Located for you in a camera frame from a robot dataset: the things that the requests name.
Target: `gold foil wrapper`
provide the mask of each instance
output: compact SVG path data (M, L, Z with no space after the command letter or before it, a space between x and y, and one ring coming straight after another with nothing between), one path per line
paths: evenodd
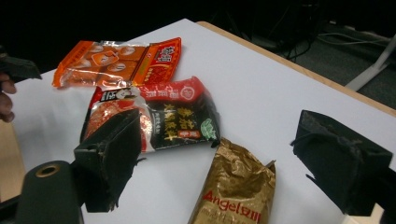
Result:
M262 165L244 147L221 138L189 223L266 224L275 186L274 161Z

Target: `snack package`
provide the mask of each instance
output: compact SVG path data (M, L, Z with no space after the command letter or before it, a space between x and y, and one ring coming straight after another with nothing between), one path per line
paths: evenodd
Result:
M275 187L275 161L264 166L222 137L189 224L267 224Z
M149 45L81 40L59 63L52 86L114 89L168 82L180 53L179 37Z
M197 77L106 91L97 87L80 141L112 116L134 108L141 113L142 152L199 142L219 144L219 114Z

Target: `human hand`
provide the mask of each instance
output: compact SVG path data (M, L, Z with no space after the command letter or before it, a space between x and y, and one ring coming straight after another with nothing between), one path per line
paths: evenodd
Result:
M14 120L14 113L12 109L12 101L8 94L17 92L14 82L9 78L9 75L0 72L0 119L4 122L11 122Z

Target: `table top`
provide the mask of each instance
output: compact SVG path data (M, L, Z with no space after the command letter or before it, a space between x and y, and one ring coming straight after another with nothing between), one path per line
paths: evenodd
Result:
M292 152L300 113L328 115L394 153L395 111L206 22L177 21L131 41L176 36L182 39L182 54L174 80L200 78L220 113L222 136L264 164L276 160L271 223L296 218L299 223L341 223L344 215L305 177L309 171ZM7 127L15 131L20 169L26 171L47 161L74 160L92 97L93 88L53 89L53 73L18 83L12 96L16 118ZM120 207L98 214L82 206L85 223L187 223L214 154L209 144L145 154L147 160L134 169L120 196ZM390 167L395 169L396 162Z

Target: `black handheld object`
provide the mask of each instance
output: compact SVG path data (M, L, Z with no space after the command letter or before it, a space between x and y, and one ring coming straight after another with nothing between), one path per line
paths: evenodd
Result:
M303 110L294 154L310 178L351 216L369 217L375 203L384 208L381 223L396 221L396 173L392 153L335 119Z
M23 181L16 223L84 223L80 207L108 212L139 162L138 109L121 112L105 122L74 149L76 159L50 161L29 171Z
M1 45L0 72L7 73L15 83L27 78L41 79L40 72L34 62L8 56L6 49Z

